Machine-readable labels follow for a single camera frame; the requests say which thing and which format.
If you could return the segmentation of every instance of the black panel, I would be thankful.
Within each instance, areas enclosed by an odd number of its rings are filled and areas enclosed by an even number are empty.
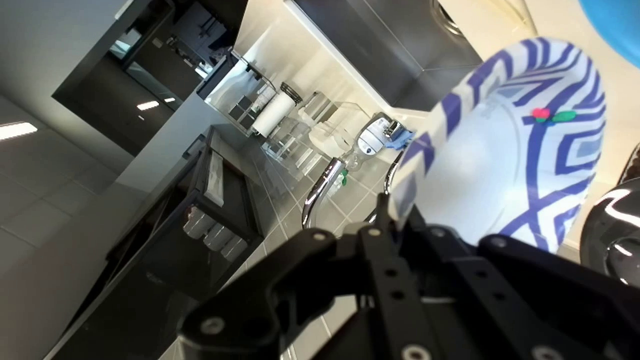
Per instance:
[[[177,186],[189,194],[153,232],[122,273],[101,292],[83,318],[61,341],[56,360],[153,360],[175,341],[181,321],[220,291],[238,266],[260,246],[264,234],[254,209],[264,198],[260,184],[224,162],[224,206],[205,206],[211,152],[190,165]],[[233,262],[182,231],[194,202],[219,224],[246,240],[249,249]]]
[[[640,178],[612,188],[588,212],[581,240],[581,262],[597,273],[640,287]]]
[[[142,44],[131,61],[141,64],[160,85],[184,100],[202,83],[194,72],[194,66],[199,66],[202,58],[182,43],[168,46],[172,36],[172,24],[163,27],[154,33],[154,40]]]
[[[392,107],[431,110],[480,64],[432,0],[297,2]]]
[[[249,0],[200,0],[231,33],[238,34]]]
[[[213,90],[224,80],[224,77],[238,64],[238,58],[228,54],[224,61],[219,64],[219,69],[208,77],[202,86],[199,89],[199,97],[206,98],[213,95]]]
[[[137,107],[154,100],[154,95],[128,77],[112,57],[105,57],[72,89],[63,85],[54,98],[131,154],[139,154],[172,116],[165,103],[141,114]]]

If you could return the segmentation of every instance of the blue wavy pattern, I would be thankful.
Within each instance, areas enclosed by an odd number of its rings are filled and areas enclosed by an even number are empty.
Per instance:
[[[586,193],[588,184],[594,178],[594,167],[600,159],[600,145],[588,145],[590,148],[586,150],[577,150],[571,152],[572,147],[581,147],[581,141],[584,139],[594,139],[604,131],[604,92],[600,85],[600,75],[597,72],[593,61],[575,48],[572,44],[552,44],[550,40],[537,39],[537,40],[524,40],[521,43],[521,48],[509,48],[487,61],[479,70],[475,70],[469,80],[460,86],[455,89],[443,103],[443,112],[447,114],[447,137],[450,137],[460,123],[465,121],[462,107],[473,104],[471,108],[479,107],[482,100],[482,92],[487,90],[488,80],[497,80],[492,77],[495,72],[505,75],[507,83],[503,83],[498,89],[498,95],[509,97],[509,100],[516,108],[550,108],[552,112],[565,110],[566,107],[572,107],[577,110],[577,118],[572,123],[594,123],[593,131],[583,131],[583,132],[568,132],[562,137],[559,145],[559,157],[557,157],[557,177],[568,177],[575,181],[575,184],[566,184],[565,188],[557,188],[550,194],[541,197],[541,154],[543,147],[547,145],[547,137],[552,129],[565,127],[565,124],[549,124],[549,123],[537,123],[532,116],[524,114],[523,124],[530,129],[529,142],[527,142],[527,201],[529,209],[514,217],[503,231],[501,234],[516,234],[524,227],[530,231],[535,243],[538,249],[549,251],[550,243],[560,245],[562,238],[566,236],[566,224],[577,217],[581,206],[572,206],[571,211],[565,211],[562,214],[550,217],[547,214],[544,220],[552,223],[554,236],[543,234],[543,212],[549,212],[550,206],[557,202],[562,202],[565,198],[581,197]],[[514,64],[523,66],[523,61],[527,62],[527,70],[514,77]],[[559,89],[562,83],[566,83],[566,75],[572,72],[577,75],[577,69],[581,70],[581,78],[575,80],[572,85]],[[404,157],[404,165],[417,157],[424,159],[424,175],[427,177],[437,150],[431,142],[431,139],[417,141],[410,148],[409,154]],[[417,178],[406,178],[413,181],[410,188],[413,194],[417,197]],[[402,202],[400,212],[404,212],[413,202]]]

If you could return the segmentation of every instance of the black countertop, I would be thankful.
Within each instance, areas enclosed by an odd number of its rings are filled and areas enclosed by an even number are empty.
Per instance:
[[[233,162],[224,162],[223,209],[213,202],[202,206],[202,198],[192,193],[202,183],[199,173],[208,169],[208,157],[190,165],[175,186],[184,193],[184,201],[68,331],[51,359],[158,359],[177,341],[182,317],[219,292],[263,243],[264,227],[275,217],[264,212],[267,194],[260,183]],[[211,253],[202,240],[184,234],[182,224],[194,202],[249,243],[249,251],[237,262],[231,264],[219,253]]]

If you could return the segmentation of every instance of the white patterned object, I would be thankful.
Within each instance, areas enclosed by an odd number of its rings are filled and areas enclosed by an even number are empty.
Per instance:
[[[604,110],[600,75],[581,48],[550,39],[511,46],[432,110],[438,127],[409,147],[390,214],[402,227],[417,206],[471,245],[507,234],[557,253],[597,175]]]

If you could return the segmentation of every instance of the blue and white fabric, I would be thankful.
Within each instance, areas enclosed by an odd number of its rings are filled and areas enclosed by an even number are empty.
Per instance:
[[[604,90],[594,62],[562,40],[535,39],[514,44],[488,58],[443,98],[432,110],[437,131],[417,135],[402,159],[392,184],[390,214],[402,227],[417,206],[431,223],[429,214],[438,209],[420,202],[427,193],[435,193],[424,186],[424,181],[435,162],[447,162],[438,154],[488,98],[507,104],[518,118],[518,137],[523,137],[518,175],[523,177],[512,190],[509,212],[487,224],[484,234],[514,236],[554,253],[568,234],[597,175],[606,124]],[[532,116],[535,108],[571,110],[577,118],[562,124],[541,123]]]

